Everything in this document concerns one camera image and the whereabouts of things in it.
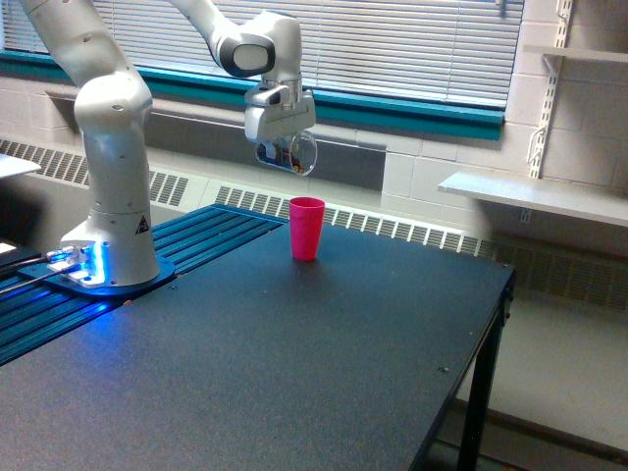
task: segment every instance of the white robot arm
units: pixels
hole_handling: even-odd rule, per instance
[[[21,2],[52,57],[80,87],[75,114],[89,168],[91,207],[87,220],[62,238],[62,245],[77,247],[75,258],[83,267],[69,277],[84,288],[149,282],[159,275],[143,132],[150,91],[90,0]],[[298,156],[304,156],[303,162],[309,158],[313,167],[316,145],[304,130],[314,126],[315,112],[311,92],[301,88],[298,22],[265,12],[236,26],[209,0],[172,3],[228,73],[262,74],[262,82],[246,94],[246,136],[258,144],[258,158],[308,173],[311,169]],[[53,268],[63,269],[65,263]]]
[[[300,175],[316,164],[316,141],[304,130],[316,123],[312,92],[301,82],[301,30],[285,14],[263,12],[237,26],[210,0],[171,0],[201,33],[212,57],[235,77],[260,75],[245,95],[246,137],[256,156]]]

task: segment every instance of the window blinds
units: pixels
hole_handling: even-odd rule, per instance
[[[4,49],[4,21],[3,21],[1,8],[0,8],[0,49]]]
[[[18,0],[2,0],[6,47],[43,52]],[[524,0],[215,0],[241,24],[260,11],[297,17],[308,85],[504,107]],[[94,0],[141,66],[222,75],[167,0]]]

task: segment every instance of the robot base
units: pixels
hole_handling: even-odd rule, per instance
[[[159,275],[152,280],[141,283],[139,285],[132,285],[128,287],[102,287],[102,288],[86,288],[78,283],[70,281],[67,277],[58,276],[48,280],[44,280],[43,283],[51,285],[53,287],[70,291],[78,295],[95,298],[107,298],[107,299],[135,299],[137,297],[153,291],[154,289],[166,284],[170,280],[176,277],[175,264],[164,257],[157,257],[157,264],[159,266]],[[32,267],[24,268],[18,273],[29,278],[39,278],[44,275],[52,273],[45,263],[34,265]]]

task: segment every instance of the warning label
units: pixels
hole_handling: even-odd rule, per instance
[[[139,226],[137,226],[137,231],[135,231],[135,235],[147,233],[148,231],[150,231],[150,226],[148,225],[148,221],[146,221],[146,217],[142,216]]]

